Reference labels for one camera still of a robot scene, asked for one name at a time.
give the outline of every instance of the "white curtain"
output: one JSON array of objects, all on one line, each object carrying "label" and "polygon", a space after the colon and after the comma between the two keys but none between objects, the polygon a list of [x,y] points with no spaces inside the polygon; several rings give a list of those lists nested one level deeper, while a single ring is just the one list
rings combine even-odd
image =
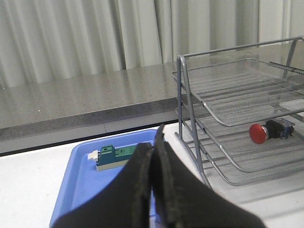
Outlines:
[{"label": "white curtain", "polygon": [[0,0],[0,88],[304,33],[302,0]]}]

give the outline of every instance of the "granite countertop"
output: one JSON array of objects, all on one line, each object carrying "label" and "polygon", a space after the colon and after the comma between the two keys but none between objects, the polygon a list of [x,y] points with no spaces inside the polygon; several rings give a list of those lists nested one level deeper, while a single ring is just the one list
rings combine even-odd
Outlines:
[{"label": "granite countertop", "polygon": [[[190,59],[188,68],[256,58],[286,62],[289,45]],[[303,68],[303,42],[292,66]],[[175,63],[0,90],[0,153],[177,120]]]}]

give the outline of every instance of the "green electronic component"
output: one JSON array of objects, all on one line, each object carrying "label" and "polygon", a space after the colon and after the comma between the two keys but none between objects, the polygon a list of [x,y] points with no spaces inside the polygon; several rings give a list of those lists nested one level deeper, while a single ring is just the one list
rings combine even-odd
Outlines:
[{"label": "green electronic component", "polygon": [[98,152],[96,168],[98,171],[125,165],[132,156],[135,146],[115,149],[113,145],[103,146]]}]

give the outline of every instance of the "metal desk organizer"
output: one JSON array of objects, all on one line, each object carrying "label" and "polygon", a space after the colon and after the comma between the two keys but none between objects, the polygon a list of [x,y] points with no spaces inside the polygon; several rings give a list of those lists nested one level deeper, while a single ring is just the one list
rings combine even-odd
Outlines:
[{"label": "metal desk organizer", "polygon": [[[209,187],[202,154],[235,186],[304,170],[304,123],[297,114],[304,111],[304,70],[290,67],[299,40],[303,36],[178,56],[172,73],[178,84],[178,137]],[[287,41],[292,44],[286,65],[248,58],[187,69],[189,57]],[[252,123],[281,116],[295,123],[292,137],[263,144],[250,139]],[[182,125],[193,141],[183,140]]]}]

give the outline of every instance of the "wire mesh tray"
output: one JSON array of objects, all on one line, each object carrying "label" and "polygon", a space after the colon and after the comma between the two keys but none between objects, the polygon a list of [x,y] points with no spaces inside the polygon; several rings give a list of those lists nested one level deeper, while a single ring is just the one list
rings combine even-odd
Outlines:
[{"label": "wire mesh tray", "polygon": [[[188,69],[191,93],[214,118],[236,126],[304,111],[304,71],[255,59]],[[172,73],[176,79],[177,72]],[[282,109],[281,104],[299,100]]]},{"label": "wire mesh tray", "polygon": [[232,185],[243,185],[302,171],[304,170],[304,123],[290,116],[284,118],[296,124],[296,133],[288,139],[272,139],[264,144],[251,141],[248,133],[250,124],[223,127],[211,116],[200,118],[198,126],[201,122],[205,127],[208,126],[208,131],[216,136],[222,147],[216,145],[202,131],[198,131],[199,142],[210,155],[212,165],[223,179]]}]

